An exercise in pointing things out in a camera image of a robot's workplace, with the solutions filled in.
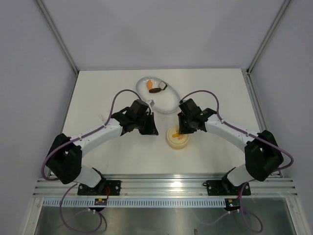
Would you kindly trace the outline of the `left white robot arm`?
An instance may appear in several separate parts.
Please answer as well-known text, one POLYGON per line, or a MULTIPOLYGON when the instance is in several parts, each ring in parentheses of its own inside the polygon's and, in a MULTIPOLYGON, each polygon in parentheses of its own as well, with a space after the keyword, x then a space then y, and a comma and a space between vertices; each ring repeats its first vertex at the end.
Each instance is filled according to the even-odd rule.
POLYGON ((56 176, 56 180, 64 185, 78 183, 89 187, 93 194, 100 195, 105 191, 106 178, 96 168, 83 165, 82 159, 105 142, 135 129, 141 135, 158 135, 151 108, 136 110, 126 107, 111 113, 102 125, 88 132, 75 137, 59 134, 43 162, 42 169, 48 167, 56 176))

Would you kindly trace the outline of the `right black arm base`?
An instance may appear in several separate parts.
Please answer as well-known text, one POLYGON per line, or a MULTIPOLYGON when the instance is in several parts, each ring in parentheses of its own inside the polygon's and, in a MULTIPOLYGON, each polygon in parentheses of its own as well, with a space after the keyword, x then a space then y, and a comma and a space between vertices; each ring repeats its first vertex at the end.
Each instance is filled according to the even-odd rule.
POLYGON ((248 188, 242 189, 242 186, 236 187, 222 180, 207 180, 202 185, 206 188, 208 196, 239 196, 240 193, 242 196, 251 195, 249 185, 248 188))

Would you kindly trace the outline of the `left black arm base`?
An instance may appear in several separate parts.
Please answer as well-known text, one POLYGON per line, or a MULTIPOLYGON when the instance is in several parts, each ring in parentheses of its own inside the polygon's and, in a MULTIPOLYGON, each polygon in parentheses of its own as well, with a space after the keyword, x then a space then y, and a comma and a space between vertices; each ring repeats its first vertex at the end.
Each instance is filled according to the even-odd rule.
POLYGON ((94 188, 80 184, 77 194, 80 196, 119 196, 121 190, 120 180, 101 180, 94 188))

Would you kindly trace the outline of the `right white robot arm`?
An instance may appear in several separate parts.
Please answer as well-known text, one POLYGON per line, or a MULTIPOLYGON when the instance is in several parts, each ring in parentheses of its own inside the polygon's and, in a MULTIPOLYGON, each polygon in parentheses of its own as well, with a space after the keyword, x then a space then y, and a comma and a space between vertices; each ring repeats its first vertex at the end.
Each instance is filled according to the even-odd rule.
POLYGON ((262 182, 283 163, 283 156, 276 148, 277 143, 271 132, 242 130, 239 126, 226 123, 210 108, 201 110, 199 106, 184 108, 181 105, 180 110, 178 117, 181 134, 192 134, 198 130, 208 132, 221 137, 244 153, 245 162, 222 177, 224 192, 233 194, 248 181, 262 182))

